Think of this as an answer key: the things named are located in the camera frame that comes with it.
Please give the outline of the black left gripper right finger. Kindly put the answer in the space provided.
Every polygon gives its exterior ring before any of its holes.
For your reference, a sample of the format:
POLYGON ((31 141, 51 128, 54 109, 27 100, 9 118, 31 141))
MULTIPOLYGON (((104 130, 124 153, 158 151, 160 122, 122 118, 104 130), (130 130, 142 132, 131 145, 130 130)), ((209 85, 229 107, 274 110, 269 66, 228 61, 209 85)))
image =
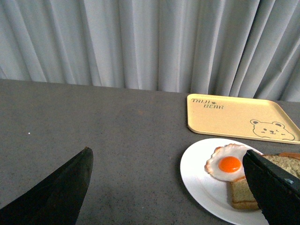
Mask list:
POLYGON ((243 167, 248 186, 268 223, 298 225, 300 179, 253 150, 247 150, 243 167))

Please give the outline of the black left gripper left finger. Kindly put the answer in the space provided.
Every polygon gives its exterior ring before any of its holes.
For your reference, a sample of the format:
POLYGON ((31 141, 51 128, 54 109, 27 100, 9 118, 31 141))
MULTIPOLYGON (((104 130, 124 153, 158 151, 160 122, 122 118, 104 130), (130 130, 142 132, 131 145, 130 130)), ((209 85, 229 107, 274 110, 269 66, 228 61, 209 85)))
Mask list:
POLYGON ((0 210, 2 225, 74 225, 86 196, 93 151, 86 147, 0 210))

